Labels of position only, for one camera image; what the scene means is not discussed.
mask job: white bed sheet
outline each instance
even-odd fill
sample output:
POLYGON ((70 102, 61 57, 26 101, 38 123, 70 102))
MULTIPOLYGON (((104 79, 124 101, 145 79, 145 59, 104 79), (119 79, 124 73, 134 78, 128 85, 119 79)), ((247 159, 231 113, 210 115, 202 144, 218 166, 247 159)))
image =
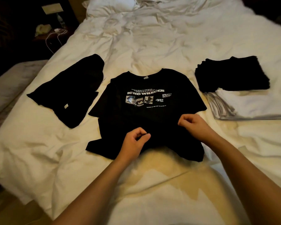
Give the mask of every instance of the white bed sheet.
MULTIPOLYGON (((161 68, 187 75, 198 88, 194 71, 206 58, 256 55, 281 100, 281 26, 254 15, 240 0, 145 3, 133 12, 85 20, 0 128, 0 184, 24 203, 36 200, 51 218, 111 160, 85 151, 100 138, 97 118, 86 115, 69 129, 26 94, 94 53, 105 61, 99 95, 123 72, 145 76, 161 68)), ((281 120, 216 121, 202 99, 208 109, 200 115, 208 124, 281 186, 281 120)), ((221 163, 207 155, 212 160, 197 163, 169 149, 143 153, 120 178, 108 224, 248 223, 221 163)))

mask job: forearm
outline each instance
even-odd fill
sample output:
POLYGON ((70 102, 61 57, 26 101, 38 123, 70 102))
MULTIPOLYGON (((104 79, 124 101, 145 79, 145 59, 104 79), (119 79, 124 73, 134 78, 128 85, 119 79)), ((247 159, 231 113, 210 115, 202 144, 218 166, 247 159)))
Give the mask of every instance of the forearm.
POLYGON ((206 143, 220 158, 253 224, 281 224, 281 188, 220 136, 206 143))
POLYGON ((98 224, 116 184, 129 161, 115 159, 109 166, 62 212, 53 225, 98 224))

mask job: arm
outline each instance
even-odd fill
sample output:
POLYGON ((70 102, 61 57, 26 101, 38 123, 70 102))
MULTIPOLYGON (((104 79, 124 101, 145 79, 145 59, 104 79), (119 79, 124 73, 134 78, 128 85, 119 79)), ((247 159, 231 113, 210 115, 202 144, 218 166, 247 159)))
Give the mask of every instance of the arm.
POLYGON ((150 137, 142 128, 127 133, 117 158, 69 204, 52 225, 90 225, 101 222, 120 175, 139 156, 150 137))
POLYGON ((219 157, 252 224, 281 225, 281 188, 278 185, 214 132, 199 115, 182 115, 178 125, 185 127, 219 157))

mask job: charging cable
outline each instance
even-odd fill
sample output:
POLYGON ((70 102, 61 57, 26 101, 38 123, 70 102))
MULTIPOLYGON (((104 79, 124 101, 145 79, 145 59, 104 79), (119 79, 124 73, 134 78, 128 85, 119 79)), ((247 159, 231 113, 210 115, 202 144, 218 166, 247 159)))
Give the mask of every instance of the charging cable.
POLYGON ((48 47, 48 49, 49 49, 53 54, 54 54, 54 52, 49 48, 49 46, 48 46, 48 44, 47 44, 47 39, 48 39, 48 38, 50 37, 50 35, 52 35, 52 34, 58 34, 58 35, 57 35, 57 39, 58 39, 59 43, 61 44, 61 46, 63 46, 58 37, 59 37, 60 35, 66 34, 66 33, 68 32, 68 30, 56 28, 56 29, 54 29, 54 31, 55 31, 55 32, 50 33, 50 34, 47 36, 46 40, 45 40, 46 46, 48 47))

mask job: t-shirt sleeve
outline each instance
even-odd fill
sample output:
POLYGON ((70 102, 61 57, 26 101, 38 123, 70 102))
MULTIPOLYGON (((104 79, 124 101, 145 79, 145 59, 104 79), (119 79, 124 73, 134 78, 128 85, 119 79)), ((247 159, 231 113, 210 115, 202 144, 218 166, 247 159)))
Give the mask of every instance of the t-shirt sleeve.
POLYGON ((114 83, 110 82, 101 97, 88 113, 90 116, 102 118, 106 117, 113 111, 113 105, 116 102, 117 89, 114 83))
POLYGON ((178 85, 182 95, 180 96, 180 103, 184 114, 195 114, 207 109, 198 91, 187 76, 184 75, 178 85))

